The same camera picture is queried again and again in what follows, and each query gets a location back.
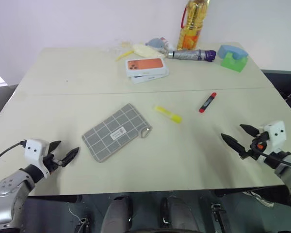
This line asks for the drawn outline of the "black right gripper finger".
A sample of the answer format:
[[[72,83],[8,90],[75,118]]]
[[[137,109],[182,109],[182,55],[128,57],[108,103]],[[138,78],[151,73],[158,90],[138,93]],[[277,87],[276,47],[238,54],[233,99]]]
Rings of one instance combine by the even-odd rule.
[[[222,139],[225,141],[225,143],[231,147],[234,151],[236,151],[238,153],[238,155],[242,158],[242,159],[245,159],[246,158],[246,150],[245,150],[245,147],[242,146],[241,144],[238,143],[238,141],[227,135],[227,134],[224,134],[222,133],[221,134],[221,137]]]
[[[240,124],[240,127],[250,136],[252,137],[257,137],[259,135],[259,129],[251,126],[251,125],[247,125],[247,124]]]

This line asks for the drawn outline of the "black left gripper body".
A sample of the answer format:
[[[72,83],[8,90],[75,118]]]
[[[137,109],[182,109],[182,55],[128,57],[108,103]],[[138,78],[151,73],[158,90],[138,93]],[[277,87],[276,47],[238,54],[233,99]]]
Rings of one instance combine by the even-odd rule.
[[[58,167],[63,165],[63,162],[61,160],[58,160],[54,157],[54,154],[49,153],[47,156],[43,158],[43,164],[49,171],[49,174],[54,172],[58,169]]]

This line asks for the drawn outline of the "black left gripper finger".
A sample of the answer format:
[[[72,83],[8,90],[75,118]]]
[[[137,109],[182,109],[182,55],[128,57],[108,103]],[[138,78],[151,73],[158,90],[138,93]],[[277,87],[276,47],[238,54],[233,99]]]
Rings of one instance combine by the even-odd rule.
[[[52,153],[60,145],[60,143],[61,143],[60,140],[50,142],[49,148],[48,148],[48,153]]]
[[[72,149],[66,154],[66,156],[61,160],[61,167],[66,167],[78,154],[79,147]]]

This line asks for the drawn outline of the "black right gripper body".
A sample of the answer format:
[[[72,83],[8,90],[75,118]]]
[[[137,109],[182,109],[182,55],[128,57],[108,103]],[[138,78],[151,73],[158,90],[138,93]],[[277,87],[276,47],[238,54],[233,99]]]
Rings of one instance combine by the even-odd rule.
[[[266,155],[264,151],[267,148],[267,140],[269,139],[269,134],[267,132],[250,132],[248,134],[253,137],[253,140],[249,146],[250,149],[246,152],[246,158],[251,157],[254,160],[257,160],[261,156],[267,158],[268,155]]]

